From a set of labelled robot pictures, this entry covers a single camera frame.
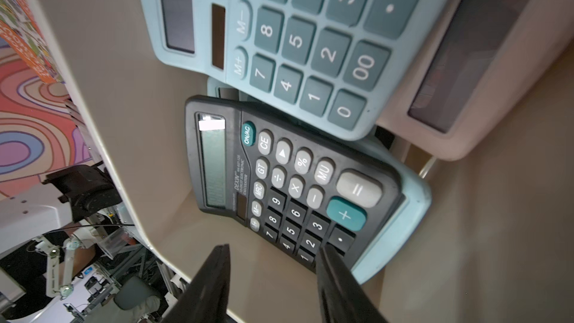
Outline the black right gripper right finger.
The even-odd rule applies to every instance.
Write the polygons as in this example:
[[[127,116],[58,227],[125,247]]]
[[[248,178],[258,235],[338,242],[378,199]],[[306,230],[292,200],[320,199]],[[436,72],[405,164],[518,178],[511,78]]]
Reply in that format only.
[[[321,248],[315,262],[323,322],[387,321],[364,293],[333,245]]]

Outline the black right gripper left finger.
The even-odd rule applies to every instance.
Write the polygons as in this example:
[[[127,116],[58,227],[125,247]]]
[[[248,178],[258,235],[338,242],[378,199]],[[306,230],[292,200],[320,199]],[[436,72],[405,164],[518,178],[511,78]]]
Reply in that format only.
[[[230,246],[215,246],[162,322],[226,322],[230,273]]]

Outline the cream plastic storage box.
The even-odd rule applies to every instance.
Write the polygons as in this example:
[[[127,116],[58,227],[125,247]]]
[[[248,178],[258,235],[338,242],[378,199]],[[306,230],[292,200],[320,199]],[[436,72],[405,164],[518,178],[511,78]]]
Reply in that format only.
[[[200,212],[189,175],[185,100],[200,73],[161,63],[140,0],[27,0],[145,242],[191,279],[231,247],[230,314],[242,322],[319,322],[315,275],[236,222]],[[573,320],[573,40],[526,26],[491,80],[535,84],[464,158],[431,162],[433,202],[407,243],[365,286],[391,322]]]

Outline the light blue calculator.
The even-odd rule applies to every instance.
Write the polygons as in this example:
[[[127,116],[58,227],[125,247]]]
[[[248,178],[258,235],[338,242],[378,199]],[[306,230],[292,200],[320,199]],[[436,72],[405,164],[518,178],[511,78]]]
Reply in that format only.
[[[141,0],[158,60],[365,137],[448,0]]]

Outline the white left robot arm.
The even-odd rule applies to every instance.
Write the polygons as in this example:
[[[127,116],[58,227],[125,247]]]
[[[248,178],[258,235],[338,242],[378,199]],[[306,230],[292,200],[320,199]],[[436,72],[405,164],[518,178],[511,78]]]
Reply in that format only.
[[[28,191],[1,200],[1,252],[121,202],[110,176],[96,166],[51,173]]]

